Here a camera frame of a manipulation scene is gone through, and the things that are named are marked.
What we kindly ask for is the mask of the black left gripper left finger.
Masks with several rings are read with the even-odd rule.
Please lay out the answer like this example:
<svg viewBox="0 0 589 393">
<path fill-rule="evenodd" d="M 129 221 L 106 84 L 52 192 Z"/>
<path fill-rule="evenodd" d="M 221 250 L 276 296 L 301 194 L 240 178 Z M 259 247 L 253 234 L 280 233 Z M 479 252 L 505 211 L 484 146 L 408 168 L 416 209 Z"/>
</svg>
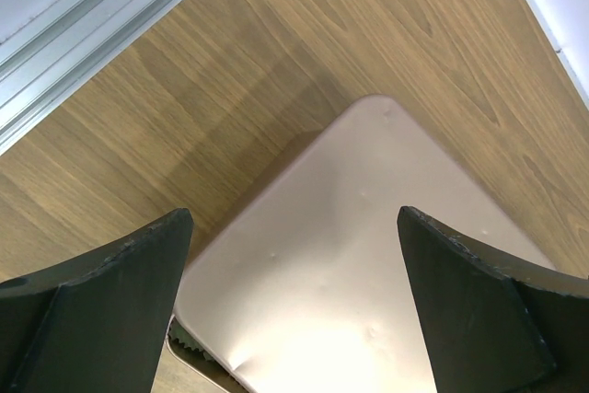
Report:
<svg viewBox="0 0 589 393">
<path fill-rule="evenodd" d="M 176 209 L 1 284 L 4 392 L 148 392 L 193 231 Z"/>
</svg>

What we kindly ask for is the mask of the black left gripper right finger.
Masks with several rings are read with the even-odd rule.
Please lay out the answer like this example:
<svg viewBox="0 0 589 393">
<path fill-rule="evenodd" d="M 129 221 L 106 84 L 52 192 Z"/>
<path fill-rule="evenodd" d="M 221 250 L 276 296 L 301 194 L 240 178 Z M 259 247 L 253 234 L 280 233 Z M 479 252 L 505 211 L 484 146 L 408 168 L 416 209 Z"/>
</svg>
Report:
<svg viewBox="0 0 589 393">
<path fill-rule="evenodd" d="M 587 280 L 465 236 L 415 207 L 401 207 L 397 225 L 438 391 L 587 391 Z"/>
</svg>

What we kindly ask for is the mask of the brown tin lid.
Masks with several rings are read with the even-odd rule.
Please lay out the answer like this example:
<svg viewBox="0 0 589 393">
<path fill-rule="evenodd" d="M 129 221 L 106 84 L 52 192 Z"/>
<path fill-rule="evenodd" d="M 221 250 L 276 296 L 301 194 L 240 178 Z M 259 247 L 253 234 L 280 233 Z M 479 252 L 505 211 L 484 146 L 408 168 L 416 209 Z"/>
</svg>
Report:
<svg viewBox="0 0 589 393">
<path fill-rule="evenodd" d="M 174 316 L 247 392 L 432 392 L 404 205 L 550 266 L 393 98 L 371 95 L 289 147 L 189 264 Z"/>
</svg>

